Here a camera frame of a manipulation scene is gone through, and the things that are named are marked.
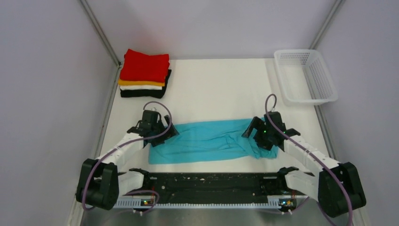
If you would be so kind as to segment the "turquoise t shirt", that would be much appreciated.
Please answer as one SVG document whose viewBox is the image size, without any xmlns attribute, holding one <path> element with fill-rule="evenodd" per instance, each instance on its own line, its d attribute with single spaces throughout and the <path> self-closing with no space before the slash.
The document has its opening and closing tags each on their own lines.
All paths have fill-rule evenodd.
<svg viewBox="0 0 399 226">
<path fill-rule="evenodd" d="M 225 161 L 250 156 L 275 159 L 279 148 L 257 146 L 254 134 L 242 137 L 251 119 L 202 121 L 178 124 L 179 135 L 149 148 L 150 164 L 178 164 L 201 161 Z"/>
</svg>

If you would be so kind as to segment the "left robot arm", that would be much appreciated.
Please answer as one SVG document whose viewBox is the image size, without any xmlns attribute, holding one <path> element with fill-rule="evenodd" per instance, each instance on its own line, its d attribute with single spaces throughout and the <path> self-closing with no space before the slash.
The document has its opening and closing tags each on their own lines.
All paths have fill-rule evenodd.
<svg viewBox="0 0 399 226">
<path fill-rule="evenodd" d="M 135 153 L 151 145 L 156 147 L 177 136 L 171 114 L 161 116 L 154 110 L 144 110 L 141 120 L 127 130 L 124 137 L 108 152 L 96 159 L 86 159 L 80 170 L 75 198 L 89 210 L 93 207 L 110 210 L 117 200 L 130 191 L 146 194 L 151 182 L 141 169 L 123 170 Z"/>
</svg>

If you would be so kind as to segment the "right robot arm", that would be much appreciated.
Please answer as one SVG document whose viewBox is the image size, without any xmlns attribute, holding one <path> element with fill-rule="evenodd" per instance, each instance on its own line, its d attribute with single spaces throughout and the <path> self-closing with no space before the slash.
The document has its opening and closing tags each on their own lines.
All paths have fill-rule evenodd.
<svg viewBox="0 0 399 226">
<path fill-rule="evenodd" d="M 264 119 L 254 117 L 242 137 L 252 137 L 264 150 L 278 147 L 298 160 L 307 173 L 296 167 L 281 168 L 276 188 L 282 194 L 299 191 L 318 202 L 321 210 L 335 218 L 362 208 L 367 200 L 359 173 L 351 162 L 341 163 L 310 145 L 294 128 L 287 129 L 279 112 Z"/>
</svg>

